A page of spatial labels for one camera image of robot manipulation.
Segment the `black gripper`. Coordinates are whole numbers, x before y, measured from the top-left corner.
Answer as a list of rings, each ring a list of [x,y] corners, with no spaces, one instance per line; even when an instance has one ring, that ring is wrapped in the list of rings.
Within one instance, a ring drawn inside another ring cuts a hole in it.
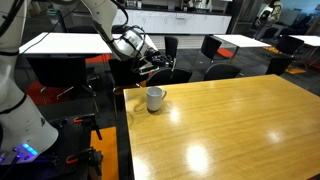
[[[162,55],[158,50],[148,48],[144,53],[146,60],[154,66],[165,66],[172,68],[175,60],[170,55]]]

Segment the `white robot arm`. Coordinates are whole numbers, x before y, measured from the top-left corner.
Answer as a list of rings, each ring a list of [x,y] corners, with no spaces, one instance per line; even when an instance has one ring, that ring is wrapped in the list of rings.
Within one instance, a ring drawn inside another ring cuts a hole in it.
[[[27,7],[32,0],[0,0],[0,124],[1,163],[29,163],[58,139],[58,130],[40,113],[32,99],[14,80]],[[113,21],[125,8],[117,0],[50,0],[60,5],[82,2],[89,10],[100,39],[120,61],[128,61],[140,75],[153,72],[173,61],[146,42],[144,29],[127,26],[119,37],[112,35]]]

